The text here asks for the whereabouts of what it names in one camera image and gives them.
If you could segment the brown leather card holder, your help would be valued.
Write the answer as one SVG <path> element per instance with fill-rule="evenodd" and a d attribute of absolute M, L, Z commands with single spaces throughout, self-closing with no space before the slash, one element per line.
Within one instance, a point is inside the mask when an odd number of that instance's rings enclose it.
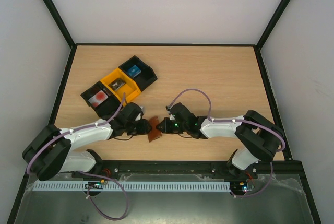
<path fill-rule="evenodd" d="M 149 119 L 149 124 L 151 126 L 151 131 L 148 133 L 148 141 L 151 143 L 152 141 L 162 137 L 162 133 L 157 129 L 159 124 L 159 119 L 157 116 L 153 116 Z"/>

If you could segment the white red card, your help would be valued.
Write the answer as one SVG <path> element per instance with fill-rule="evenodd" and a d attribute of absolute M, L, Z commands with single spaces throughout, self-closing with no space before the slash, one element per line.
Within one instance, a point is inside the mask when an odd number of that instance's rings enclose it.
<path fill-rule="evenodd" d="M 88 99 L 88 102 L 91 104 L 93 108 L 97 108 L 102 102 L 104 102 L 108 98 L 107 94 L 100 90 L 91 98 Z"/>

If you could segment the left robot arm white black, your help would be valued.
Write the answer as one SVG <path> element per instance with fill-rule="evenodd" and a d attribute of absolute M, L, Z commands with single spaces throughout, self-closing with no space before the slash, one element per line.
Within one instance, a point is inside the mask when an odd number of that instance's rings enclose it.
<path fill-rule="evenodd" d="M 152 126 L 143 115 L 143 108 L 131 102 L 118 107 L 113 115 L 85 125 L 70 128 L 47 125 L 22 153 L 26 172 L 40 181 L 62 172 L 89 172 L 97 165 L 98 156 L 93 151 L 78 152 L 78 148 L 123 134 L 130 137 L 149 134 Z"/>

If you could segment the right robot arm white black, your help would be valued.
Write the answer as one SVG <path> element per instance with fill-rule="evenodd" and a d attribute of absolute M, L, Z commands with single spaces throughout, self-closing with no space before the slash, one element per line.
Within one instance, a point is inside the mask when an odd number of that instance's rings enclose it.
<path fill-rule="evenodd" d="M 227 161 L 230 176 L 239 178 L 246 169 L 258 161 L 272 162 L 276 153 L 285 149 L 284 132 L 254 110 L 232 118 L 196 116 L 181 103 L 167 108 L 165 117 L 156 128 L 165 134 L 186 132 L 194 139 L 215 137 L 237 138 L 244 145 L 235 150 Z"/>

